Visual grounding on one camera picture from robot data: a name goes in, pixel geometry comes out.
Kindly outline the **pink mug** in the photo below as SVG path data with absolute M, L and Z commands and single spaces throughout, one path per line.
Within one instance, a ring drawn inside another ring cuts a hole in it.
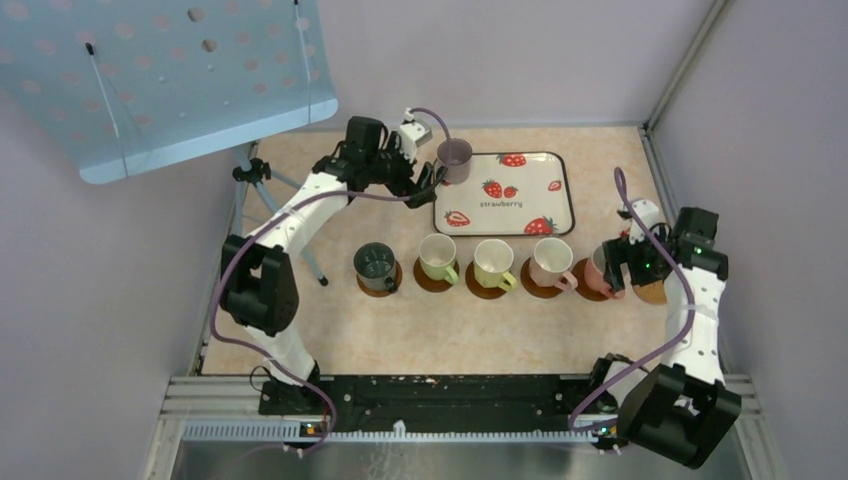
M 530 258 L 529 276 L 538 287 L 573 291 L 579 285 L 576 276 L 571 272 L 573 263 L 573 250 L 564 240 L 544 238 L 534 247 Z
M 625 296 L 624 290 L 613 291 L 611 284 L 604 279 L 606 266 L 603 246 L 599 245 L 587 258 L 584 267 L 584 283 L 595 301 L 619 300 Z

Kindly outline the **brown round coaster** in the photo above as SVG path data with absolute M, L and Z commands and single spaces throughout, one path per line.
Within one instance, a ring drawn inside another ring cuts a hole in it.
M 374 298 L 383 298 L 393 295 L 398 292 L 403 281 L 403 269 L 399 261 L 390 270 L 390 275 L 381 278 L 381 283 L 378 279 L 363 278 L 361 275 L 356 275 L 357 285 L 360 290 L 366 295 Z
M 442 280 L 433 280 L 426 275 L 420 259 L 417 259 L 413 265 L 415 281 L 420 288 L 430 293 L 442 293 L 451 289 L 458 281 L 458 274 L 460 272 L 459 262 L 455 260 L 454 264 L 449 268 L 449 275 L 447 277 Z
M 558 295 L 571 291 L 571 285 L 567 282 L 561 282 L 551 287 L 542 287 L 537 285 L 530 276 L 531 260 L 527 259 L 521 267 L 520 280 L 524 289 L 532 296 L 541 299 L 552 299 Z
M 608 285 L 604 282 L 603 272 L 600 271 L 590 258 L 579 260 L 571 273 L 577 278 L 576 292 L 584 299 L 603 302 L 609 300 Z
M 465 282 L 469 291 L 476 297 L 483 300 L 494 300 L 513 291 L 517 279 L 510 271 L 489 272 L 472 261 L 467 267 Z

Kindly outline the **purple grey mug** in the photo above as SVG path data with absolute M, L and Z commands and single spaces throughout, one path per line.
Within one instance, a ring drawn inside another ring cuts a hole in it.
M 445 185 L 458 185 L 469 178 L 473 149 L 469 142 L 460 138 L 443 141 L 437 147 L 437 158 L 447 168 L 443 178 Z

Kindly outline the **light woven round coaster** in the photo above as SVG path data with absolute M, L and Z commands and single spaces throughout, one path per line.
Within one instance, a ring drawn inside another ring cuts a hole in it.
M 646 285 L 634 285 L 633 292 L 637 298 L 647 304 L 665 305 L 667 303 L 662 281 L 656 281 Z

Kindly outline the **cream mug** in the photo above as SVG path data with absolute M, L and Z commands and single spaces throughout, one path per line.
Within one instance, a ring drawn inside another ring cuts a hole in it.
M 424 275 L 433 281 L 455 285 L 459 279 L 455 267 L 457 248 L 447 235 L 433 233 L 419 244 L 418 261 Z

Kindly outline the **dark green mug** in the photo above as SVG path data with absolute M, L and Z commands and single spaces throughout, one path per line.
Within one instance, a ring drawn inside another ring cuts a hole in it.
M 355 253 L 353 266 L 356 275 L 363 278 L 380 279 L 388 277 L 395 265 L 396 258 L 391 248 L 380 242 L 370 242 L 362 245 Z

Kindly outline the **yellow green mug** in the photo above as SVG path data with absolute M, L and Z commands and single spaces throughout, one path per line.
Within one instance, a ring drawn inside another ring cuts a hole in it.
M 513 263 L 513 249 L 505 241 L 483 240 L 474 251 L 474 278 L 482 288 L 510 292 L 517 285 L 511 273 Z

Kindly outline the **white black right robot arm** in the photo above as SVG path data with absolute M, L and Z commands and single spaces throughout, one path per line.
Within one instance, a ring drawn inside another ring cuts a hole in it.
M 618 214 L 629 226 L 586 260 L 584 283 L 605 299 L 620 297 L 627 284 L 661 287 L 666 340 L 645 358 L 660 361 L 652 370 L 641 360 L 600 359 L 586 398 L 572 414 L 590 405 L 600 412 L 617 408 L 615 419 L 585 428 L 615 432 L 697 469 L 741 412 L 741 398 L 726 387 L 718 356 L 718 310 L 729 276 L 728 257 L 714 248 L 718 216 L 685 207 L 669 226 L 646 199 L 624 204 Z

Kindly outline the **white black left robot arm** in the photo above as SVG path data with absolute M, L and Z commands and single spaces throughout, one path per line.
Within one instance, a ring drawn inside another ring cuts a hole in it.
M 294 326 L 299 295 L 292 260 L 335 214 L 358 198 L 374 199 L 372 185 L 387 188 L 383 200 L 410 209 L 435 200 L 446 170 L 431 162 L 416 165 L 419 148 L 432 138 L 431 127 L 418 117 L 423 111 L 407 109 L 394 130 L 374 118 L 352 117 L 344 138 L 312 166 L 283 207 L 222 246 L 213 300 L 251 335 L 243 347 L 269 361 L 271 377 L 285 384 L 283 401 L 297 413 L 317 407 L 321 388 L 309 379 L 317 363 Z

